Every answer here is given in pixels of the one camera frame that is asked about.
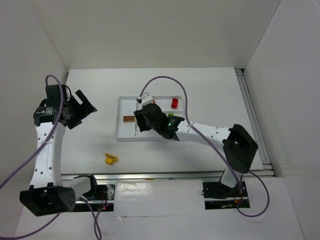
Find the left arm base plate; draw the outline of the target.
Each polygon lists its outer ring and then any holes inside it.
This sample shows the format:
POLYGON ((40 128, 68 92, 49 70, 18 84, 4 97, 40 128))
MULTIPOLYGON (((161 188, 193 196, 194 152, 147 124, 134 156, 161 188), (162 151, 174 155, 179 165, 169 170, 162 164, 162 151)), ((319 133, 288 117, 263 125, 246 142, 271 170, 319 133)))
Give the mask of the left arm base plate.
POLYGON ((87 192, 82 197, 88 201, 94 212, 113 212, 116 185, 98 184, 95 192, 87 192))

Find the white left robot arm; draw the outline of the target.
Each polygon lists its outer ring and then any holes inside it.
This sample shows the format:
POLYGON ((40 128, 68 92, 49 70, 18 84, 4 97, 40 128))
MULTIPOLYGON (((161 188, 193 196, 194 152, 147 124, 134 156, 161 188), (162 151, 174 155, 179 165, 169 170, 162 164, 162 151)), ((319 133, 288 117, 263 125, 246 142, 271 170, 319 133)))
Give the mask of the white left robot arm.
POLYGON ((61 174, 62 143, 66 129, 74 129, 97 109, 81 90, 68 96, 69 87, 63 84, 46 86, 44 99, 33 114, 37 133, 35 168, 29 188, 19 194, 20 202, 35 216, 73 212, 76 201, 97 192, 93 174, 74 177, 63 183, 61 174))

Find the brown lego plate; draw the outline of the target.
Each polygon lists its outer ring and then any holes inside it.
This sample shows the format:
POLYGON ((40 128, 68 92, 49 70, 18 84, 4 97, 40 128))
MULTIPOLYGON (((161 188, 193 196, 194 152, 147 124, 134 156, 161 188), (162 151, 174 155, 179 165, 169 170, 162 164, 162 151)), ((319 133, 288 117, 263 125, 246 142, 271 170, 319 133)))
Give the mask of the brown lego plate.
POLYGON ((124 116, 123 117, 123 122, 124 123, 133 123, 135 122, 135 116, 124 116))

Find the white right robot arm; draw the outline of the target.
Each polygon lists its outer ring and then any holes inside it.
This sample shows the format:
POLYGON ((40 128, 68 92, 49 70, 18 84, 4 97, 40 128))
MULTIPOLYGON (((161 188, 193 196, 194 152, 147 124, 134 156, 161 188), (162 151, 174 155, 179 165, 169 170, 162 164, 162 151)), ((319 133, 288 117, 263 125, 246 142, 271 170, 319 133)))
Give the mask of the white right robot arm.
POLYGON ((208 145, 221 157, 226 169, 220 183, 242 190, 243 175, 247 174, 258 150, 258 144, 239 124, 214 127, 189 121, 187 117, 167 116, 161 108, 149 103, 134 112, 140 132, 154 131, 166 140, 208 145))

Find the yellow orange lego stack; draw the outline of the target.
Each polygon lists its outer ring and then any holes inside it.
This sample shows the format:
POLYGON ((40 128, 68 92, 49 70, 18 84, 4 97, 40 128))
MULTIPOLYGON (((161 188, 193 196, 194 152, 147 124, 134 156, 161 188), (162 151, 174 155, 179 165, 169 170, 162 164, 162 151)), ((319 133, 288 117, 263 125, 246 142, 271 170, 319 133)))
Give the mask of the yellow orange lego stack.
POLYGON ((113 165, 114 163, 116 163, 119 160, 119 158, 115 155, 112 155, 110 153, 106 153, 105 154, 105 163, 108 165, 113 165))

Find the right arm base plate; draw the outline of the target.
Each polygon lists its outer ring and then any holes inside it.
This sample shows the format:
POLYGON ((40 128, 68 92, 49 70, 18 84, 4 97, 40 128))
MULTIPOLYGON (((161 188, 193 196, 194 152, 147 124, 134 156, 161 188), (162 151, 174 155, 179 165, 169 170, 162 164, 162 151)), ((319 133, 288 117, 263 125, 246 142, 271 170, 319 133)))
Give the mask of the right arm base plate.
POLYGON ((201 195, 204 197, 204 206, 206 210, 222 210, 250 208, 250 201, 246 184, 242 182, 242 192, 235 186, 234 188, 227 187, 220 182, 203 182, 203 190, 201 195))

